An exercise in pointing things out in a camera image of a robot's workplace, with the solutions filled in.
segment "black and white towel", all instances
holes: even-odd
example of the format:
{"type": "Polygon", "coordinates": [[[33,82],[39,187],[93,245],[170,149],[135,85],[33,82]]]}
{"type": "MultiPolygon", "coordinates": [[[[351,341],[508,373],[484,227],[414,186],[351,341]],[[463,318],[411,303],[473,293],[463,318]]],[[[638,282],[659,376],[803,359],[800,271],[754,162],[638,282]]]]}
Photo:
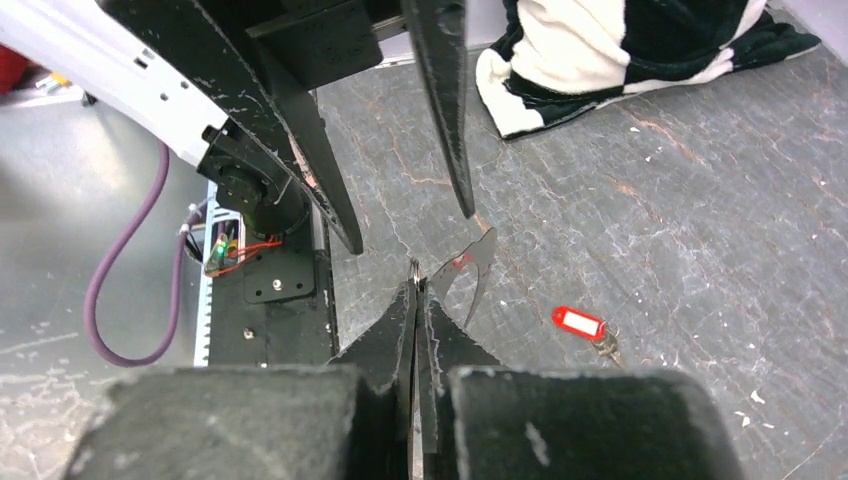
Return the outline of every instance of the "black and white towel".
{"type": "Polygon", "coordinates": [[[506,34],[477,61],[503,138],[642,92],[709,82],[819,44],[776,23],[766,0],[504,0],[506,34]]]}

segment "yellow object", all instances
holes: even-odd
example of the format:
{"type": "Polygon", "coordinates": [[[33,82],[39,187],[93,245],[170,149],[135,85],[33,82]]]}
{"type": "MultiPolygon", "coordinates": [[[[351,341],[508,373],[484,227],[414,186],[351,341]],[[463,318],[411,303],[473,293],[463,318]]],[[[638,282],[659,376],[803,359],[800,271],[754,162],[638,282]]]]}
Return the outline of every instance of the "yellow object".
{"type": "Polygon", "coordinates": [[[67,78],[63,77],[62,75],[59,75],[59,74],[58,74],[58,73],[56,73],[56,72],[51,73],[51,74],[50,74],[50,78],[52,78],[53,80],[55,80],[55,81],[56,81],[56,83],[58,83],[59,85],[61,85],[61,86],[63,86],[63,87],[67,87],[68,85],[70,85],[70,84],[71,84],[71,81],[70,81],[70,80],[68,80],[67,78]]]}

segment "metal key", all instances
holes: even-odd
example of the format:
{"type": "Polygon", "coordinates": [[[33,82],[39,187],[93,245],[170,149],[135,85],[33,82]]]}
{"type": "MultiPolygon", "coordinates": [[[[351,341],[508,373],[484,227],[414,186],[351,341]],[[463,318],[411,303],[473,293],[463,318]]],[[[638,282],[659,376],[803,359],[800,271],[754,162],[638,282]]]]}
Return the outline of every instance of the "metal key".
{"type": "Polygon", "coordinates": [[[624,360],[621,358],[621,352],[618,351],[618,339],[609,330],[606,331],[603,337],[596,342],[590,342],[598,355],[602,357],[610,357],[612,361],[621,368],[624,368],[624,360]]]}

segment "table surface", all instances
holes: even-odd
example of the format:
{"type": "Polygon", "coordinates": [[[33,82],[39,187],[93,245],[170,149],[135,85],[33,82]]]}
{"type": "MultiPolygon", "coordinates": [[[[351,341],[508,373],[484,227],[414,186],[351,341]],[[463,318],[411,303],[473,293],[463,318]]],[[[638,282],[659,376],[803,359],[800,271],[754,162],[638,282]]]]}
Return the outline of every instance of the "table surface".
{"type": "MultiPolygon", "coordinates": [[[[633,366],[680,369],[714,396],[750,478],[848,474],[848,70],[819,49],[709,85],[652,92],[511,143],[471,84],[467,150],[478,215],[462,218],[412,66],[322,88],[319,103],[366,251],[334,238],[342,343],[406,275],[499,231],[470,334],[507,365],[610,366],[550,321],[600,316],[633,366]]],[[[156,146],[99,105],[3,112],[0,476],[51,478],[103,386],[125,371],[89,349],[91,273],[146,193],[156,146]]],[[[107,280],[104,335],[127,355],[164,330],[185,206],[205,192],[182,162],[107,280]]],[[[197,270],[167,365],[191,362],[197,270]]],[[[449,311],[473,293],[463,275],[449,311]]]]}

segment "key tag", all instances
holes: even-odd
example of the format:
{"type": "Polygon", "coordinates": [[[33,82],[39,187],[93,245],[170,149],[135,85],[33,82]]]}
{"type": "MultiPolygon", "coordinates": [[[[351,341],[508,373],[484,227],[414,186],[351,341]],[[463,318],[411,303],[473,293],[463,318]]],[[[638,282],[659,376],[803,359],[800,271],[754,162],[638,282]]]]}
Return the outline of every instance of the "key tag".
{"type": "Polygon", "coordinates": [[[573,308],[557,307],[551,318],[557,327],[580,335],[590,342],[597,342],[606,334],[606,324],[603,320],[573,308]]]}

